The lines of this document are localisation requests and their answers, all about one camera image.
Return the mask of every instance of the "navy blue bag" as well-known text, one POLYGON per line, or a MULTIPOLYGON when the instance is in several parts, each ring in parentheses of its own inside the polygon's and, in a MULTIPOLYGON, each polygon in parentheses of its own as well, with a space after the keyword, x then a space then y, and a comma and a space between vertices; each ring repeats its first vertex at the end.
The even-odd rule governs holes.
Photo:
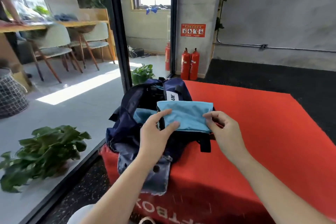
MULTIPOLYGON (((120 107, 110 117, 115 124, 113 128, 107 128, 106 141, 113 152, 119 153, 119 174, 122 174, 137 156, 140 129, 146 119, 157 112, 157 102, 164 100, 192 101, 182 79, 148 79, 144 84, 133 86, 127 91, 120 107)), ((169 137, 163 157, 148 175, 141 192, 163 195, 167 191, 170 164, 178 161, 184 148, 191 141, 198 141, 202 151, 210 152, 209 135, 205 137, 203 134, 200 140, 200 137, 186 137, 185 133, 175 131, 169 137)))

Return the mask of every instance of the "red sign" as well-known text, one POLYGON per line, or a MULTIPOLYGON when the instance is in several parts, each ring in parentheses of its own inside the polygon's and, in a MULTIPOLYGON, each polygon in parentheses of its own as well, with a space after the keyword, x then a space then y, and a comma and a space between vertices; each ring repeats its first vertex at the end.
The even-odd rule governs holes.
POLYGON ((204 37, 206 24, 181 24, 181 36, 204 37))

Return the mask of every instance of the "blue cloth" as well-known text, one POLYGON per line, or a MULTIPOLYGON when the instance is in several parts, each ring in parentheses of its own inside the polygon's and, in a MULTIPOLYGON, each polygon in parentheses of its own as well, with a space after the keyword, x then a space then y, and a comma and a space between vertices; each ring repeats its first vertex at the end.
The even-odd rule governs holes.
POLYGON ((146 120, 151 116, 152 114, 156 114, 157 111, 144 109, 144 108, 137 108, 134 112, 133 119, 137 123, 144 124, 146 120))
POLYGON ((163 111, 172 109, 171 114, 163 117, 165 127, 173 121, 179 121, 180 127, 177 131, 193 131, 210 133, 210 129, 202 116, 206 112, 213 110, 213 103, 197 101, 159 101, 157 107, 163 111))

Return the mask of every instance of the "fire extinguisher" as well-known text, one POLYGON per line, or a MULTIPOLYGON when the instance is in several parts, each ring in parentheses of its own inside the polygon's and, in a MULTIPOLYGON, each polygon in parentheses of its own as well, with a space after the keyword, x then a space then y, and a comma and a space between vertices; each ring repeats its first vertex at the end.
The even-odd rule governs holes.
POLYGON ((189 79, 195 81, 198 74, 198 65, 200 62, 200 53, 195 48, 194 52, 191 54, 191 63, 190 63, 190 74, 189 79))
POLYGON ((165 56, 166 56, 166 71, 170 71, 170 42, 167 43, 165 48, 165 56))
POLYGON ((181 79, 182 80, 189 79, 189 71, 190 71, 190 53, 188 53, 188 49, 186 48, 182 54, 182 62, 181 62, 181 79))

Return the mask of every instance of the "checkered fabric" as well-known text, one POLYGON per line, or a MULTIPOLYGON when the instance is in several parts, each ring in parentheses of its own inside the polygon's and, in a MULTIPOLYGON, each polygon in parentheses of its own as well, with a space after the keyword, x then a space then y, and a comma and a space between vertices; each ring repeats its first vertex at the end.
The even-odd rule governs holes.
POLYGON ((0 118, 16 115, 27 107, 23 86, 14 80, 10 69, 0 67, 0 118))

